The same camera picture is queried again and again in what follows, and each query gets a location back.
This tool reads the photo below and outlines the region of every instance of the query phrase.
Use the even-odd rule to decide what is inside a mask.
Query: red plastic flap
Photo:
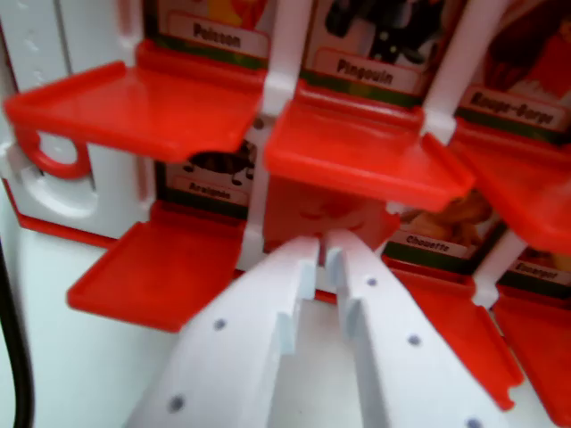
[[[238,149],[264,75],[144,42],[136,67],[89,70],[16,95],[5,110],[19,128],[181,162],[196,152]]]
[[[537,250],[571,253],[571,154],[461,124],[451,145],[506,223]]]
[[[234,277],[243,224],[153,207],[68,291],[68,303],[177,332]]]
[[[440,210],[473,177],[432,136],[418,136],[421,111],[359,102],[301,85],[265,152],[269,171],[295,181],[382,201]]]
[[[391,270],[498,406],[512,408],[509,388],[521,384],[524,376],[488,312],[472,303],[474,287]]]
[[[553,422],[571,426],[571,311],[502,296],[493,312]]]

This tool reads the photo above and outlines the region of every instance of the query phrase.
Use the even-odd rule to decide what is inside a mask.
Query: label
[[[236,189],[193,180],[188,177],[176,176],[172,188],[184,192],[199,194],[219,201],[231,202],[236,205],[248,205],[248,193]]]
[[[313,69],[337,78],[409,93],[414,92],[420,76],[420,73],[415,70],[382,62],[372,62],[333,49],[320,49],[316,54]]]
[[[543,281],[550,281],[552,283],[561,285],[571,284],[571,272],[564,272],[550,267],[535,265],[534,263],[516,260],[509,269],[519,274],[533,276]]]
[[[565,108],[481,86],[470,87],[464,94],[461,104],[470,110],[551,130],[562,129],[568,123],[568,112]]]
[[[468,259],[473,253],[473,251],[464,245],[447,243],[446,241],[428,238],[422,235],[414,235],[404,230],[397,230],[391,237],[390,241],[462,259]]]
[[[240,54],[261,58],[269,56],[269,38],[266,34],[199,18],[189,13],[170,12],[167,28],[162,32]]]
[[[421,103],[466,0],[316,0],[309,85],[412,107]]]

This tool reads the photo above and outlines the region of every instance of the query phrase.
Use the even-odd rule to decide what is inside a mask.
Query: small hole
[[[264,128],[264,121],[260,118],[256,118],[253,120],[253,127],[254,129],[263,129]]]
[[[177,413],[185,406],[185,399],[181,395],[175,395],[169,401],[169,412]]]
[[[220,331],[222,330],[224,327],[226,327],[226,320],[225,319],[217,319],[214,322],[214,330],[216,331]]]
[[[420,342],[421,342],[421,340],[420,340],[420,338],[419,338],[417,335],[412,334],[412,335],[409,336],[409,343],[410,343],[412,346],[418,346],[418,345],[420,345]]]
[[[468,428],[482,428],[482,423],[473,417],[471,419],[468,419],[466,426]]]

